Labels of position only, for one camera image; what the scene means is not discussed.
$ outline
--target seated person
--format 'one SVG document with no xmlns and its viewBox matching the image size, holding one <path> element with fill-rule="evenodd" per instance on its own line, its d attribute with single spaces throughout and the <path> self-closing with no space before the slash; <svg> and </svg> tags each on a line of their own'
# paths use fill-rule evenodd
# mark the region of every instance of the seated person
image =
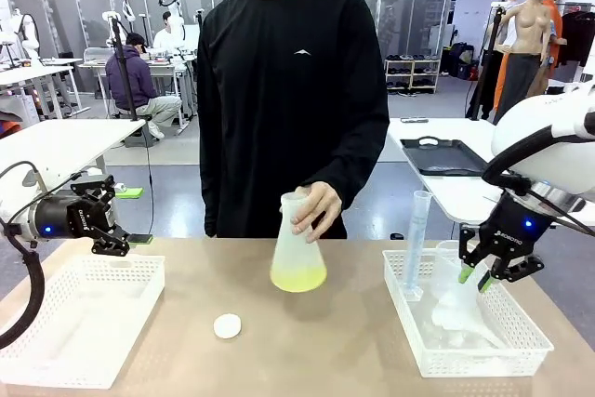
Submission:
<svg viewBox="0 0 595 397">
<path fill-rule="evenodd" d="M 165 28 L 155 35 L 155 38 L 152 41 L 153 48 L 161 48 L 163 50 L 170 50 L 170 41 L 171 41 L 171 25 L 169 25 L 169 18 L 171 17 L 171 13 L 166 11 L 163 15 Z"/>
<path fill-rule="evenodd" d="M 157 96 L 152 84 L 149 64 L 140 58 L 140 53 L 145 52 L 145 40 L 137 33 L 130 33 L 126 38 L 124 56 L 130 80 L 132 101 L 138 115 L 150 115 L 149 131 L 157 139 L 164 137 L 159 126 L 171 126 L 174 117 L 178 114 L 182 101 L 176 96 Z M 120 74 L 120 65 L 115 53 L 105 65 L 105 73 L 112 92 L 116 107 L 124 113 L 129 113 L 128 102 L 124 91 L 124 83 Z"/>
</svg>

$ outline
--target black cap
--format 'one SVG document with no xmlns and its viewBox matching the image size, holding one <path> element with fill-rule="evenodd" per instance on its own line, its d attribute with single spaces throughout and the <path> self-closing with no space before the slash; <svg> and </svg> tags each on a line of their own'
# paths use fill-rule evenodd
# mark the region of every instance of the black cap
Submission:
<svg viewBox="0 0 595 397">
<path fill-rule="evenodd" d="M 138 33 L 129 33 L 126 37 L 127 46 L 144 46 L 145 38 Z"/>
</svg>

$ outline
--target brown tabletop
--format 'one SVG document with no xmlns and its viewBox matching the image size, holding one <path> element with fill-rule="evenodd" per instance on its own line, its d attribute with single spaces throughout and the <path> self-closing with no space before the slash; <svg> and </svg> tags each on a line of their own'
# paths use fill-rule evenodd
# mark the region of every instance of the brown tabletop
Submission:
<svg viewBox="0 0 595 397">
<path fill-rule="evenodd" d="M 44 262 L 46 276 L 89 248 L 88 240 L 63 244 Z M 271 284 L 273 248 L 270 240 L 224 239 L 140 246 L 135 252 L 165 255 L 165 290 L 112 389 L 0 385 L 0 396 L 595 395 L 595 353 L 531 279 L 509 290 L 555 346 L 535 377 L 422 378 L 383 279 L 381 251 L 403 242 L 321 242 L 328 278 L 297 295 Z M 28 286 L 0 302 L 0 324 Z M 242 333 L 221 340 L 213 321 L 228 312 L 240 315 Z"/>
</svg>

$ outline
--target black trousers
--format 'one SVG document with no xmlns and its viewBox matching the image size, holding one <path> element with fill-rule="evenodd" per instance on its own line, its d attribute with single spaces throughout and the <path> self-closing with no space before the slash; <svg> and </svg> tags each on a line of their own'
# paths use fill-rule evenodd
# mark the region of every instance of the black trousers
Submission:
<svg viewBox="0 0 595 397">
<path fill-rule="evenodd" d="M 494 124 L 500 121 L 506 112 L 521 102 L 529 91 L 529 87 L 536 78 L 537 70 L 541 65 L 539 55 L 511 53 L 506 69 L 506 81 L 502 89 L 502 98 L 498 104 L 498 111 Z"/>
<path fill-rule="evenodd" d="M 482 66 L 485 70 L 485 75 L 483 78 L 482 97 L 479 99 L 477 98 L 478 92 L 477 86 L 475 86 L 473 96 L 471 97 L 471 103 L 465 114 L 466 118 L 471 118 L 473 107 L 477 104 L 477 101 L 482 105 L 482 119 L 487 120 L 490 116 L 490 112 L 494 109 L 494 94 L 496 93 L 496 84 L 498 83 L 498 74 L 500 73 L 502 58 L 504 58 L 504 55 L 499 51 L 492 51 L 492 58 L 488 58 L 487 54 L 483 53 Z"/>
</svg>

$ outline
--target shoe rack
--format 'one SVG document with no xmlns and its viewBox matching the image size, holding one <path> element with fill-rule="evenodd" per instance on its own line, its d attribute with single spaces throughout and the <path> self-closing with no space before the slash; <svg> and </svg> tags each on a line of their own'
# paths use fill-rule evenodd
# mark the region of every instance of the shoe rack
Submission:
<svg viewBox="0 0 595 397">
<path fill-rule="evenodd" d="M 429 69 L 428 72 L 416 73 L 416 69 Z M 389 69 L 403 69 L 407 70 L 406 73 L 389 73 Z M 389 92 L 397 92 L 399 90 L 431 90 L 432 93 L 436 92 L 438 85 L 438 76 L 440 69 L 439 60 L 385 60 L 384 61 L 384 74 L 386 76 L 386 82 L 392 83 L 406 83 L 406 86 L 388 87 Z M 420 86 L 416 85 L 419 79 L 431 79 L 432 84 Z"/>
</svg>

